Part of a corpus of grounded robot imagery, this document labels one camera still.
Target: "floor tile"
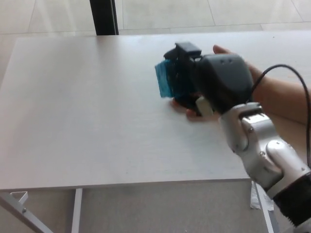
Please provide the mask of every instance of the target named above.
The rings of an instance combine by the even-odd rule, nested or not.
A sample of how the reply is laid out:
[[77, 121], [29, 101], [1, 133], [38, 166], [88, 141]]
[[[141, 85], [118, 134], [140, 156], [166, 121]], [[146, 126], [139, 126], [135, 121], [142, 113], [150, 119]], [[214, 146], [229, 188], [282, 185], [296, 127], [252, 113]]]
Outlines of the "floor tile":
[[207, 0], [124, 0], [124, 29], [214, 25]]
[[85, 32], [76, 32], [76, 36], [94, 36], [96, 35], [95, 31], [85, 31]]
[[36, 0], [29, 32], [94, 30], [89, 0]]
[[133, 30], [119, 30], [120, 35], [144, 35], [144, 34], [169, 34], [170, 29], [133, 29]]
[[4, 78], [6, 67], [9, 63], [16, 39], [19, 37], [34, 36], [75, 36], [75, 32], [64, 33], [20, 33], [20, 34], [0, 34], [0, 85]]
[[311, 21], [311, 1], [310, 0], [292, 0], [297, 11], [304, 21]]
[[301, 22], [291, 0], [209, 0], [216, 25]]
[[0, 33], [25, 33], [35, 0], [0, 0]]
[[123, 0], [115, 0], [118, 29], [123, 29]]
[[264, 23], [261, 26], [262, 26], [262, 29], [265, 31], [311, 30], [311, 22]]
[[170, 28], [171, 33], [220, 33], [220, 32], [245, 32], [262, 31], [260, 24], [210, 26], [210, 27], [189, 27]]

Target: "finger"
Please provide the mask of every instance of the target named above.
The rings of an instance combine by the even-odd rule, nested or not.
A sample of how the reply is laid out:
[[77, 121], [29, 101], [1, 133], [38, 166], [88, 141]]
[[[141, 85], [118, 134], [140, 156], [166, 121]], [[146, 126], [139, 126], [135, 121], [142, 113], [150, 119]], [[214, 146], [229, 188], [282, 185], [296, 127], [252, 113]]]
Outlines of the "finger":
[[186, 110], [186, 116], [187, 117], [197, 117], [197, 113], [191, 109]]
[[213, 46], [213, 51], [215, 54], [229, 54], [232, 53], [230, 50], [220, 47], [219, 45]]
[[180, 104], [175, 100], [175, 98], [172, 99], [172, 105], [173, 106], [180, 106]]

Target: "white table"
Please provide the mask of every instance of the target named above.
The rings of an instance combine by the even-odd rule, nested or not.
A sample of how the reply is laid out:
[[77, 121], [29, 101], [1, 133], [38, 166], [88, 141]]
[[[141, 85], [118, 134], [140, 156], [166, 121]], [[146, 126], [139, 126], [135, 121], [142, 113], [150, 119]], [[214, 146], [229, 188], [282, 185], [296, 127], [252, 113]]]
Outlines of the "white table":
[[[217, 119], [189, 122], [160, 98], [154, 65], [175, 42], [203, 53], [218, 43], [262, 69], [290, 64], [311, 84], [310, 39], [310, 32], [19, 39], [0, 91], [0, 190], [248, 179]], [[274, 74], [297, 82], [288, 71]], [[276, 126], [304, 156], [304, 127], [284, 119]]]

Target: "robotic hand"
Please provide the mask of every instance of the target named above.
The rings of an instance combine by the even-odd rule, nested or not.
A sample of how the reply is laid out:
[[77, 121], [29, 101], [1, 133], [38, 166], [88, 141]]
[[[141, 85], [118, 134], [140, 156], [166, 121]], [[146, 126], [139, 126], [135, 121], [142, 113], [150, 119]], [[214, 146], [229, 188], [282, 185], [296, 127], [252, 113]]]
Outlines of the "robotic hand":
[[294, 224], [294, 232], [311, 233], [311, 170], [280, 138], [261, 105], [246, 103], [253, 82], [243, 59], [201, 55], [191, 43], [177, 43], [164, 57], [189, 71], [196, 89], [220, 113], [228, 145], [241, 157], [249, 177]]

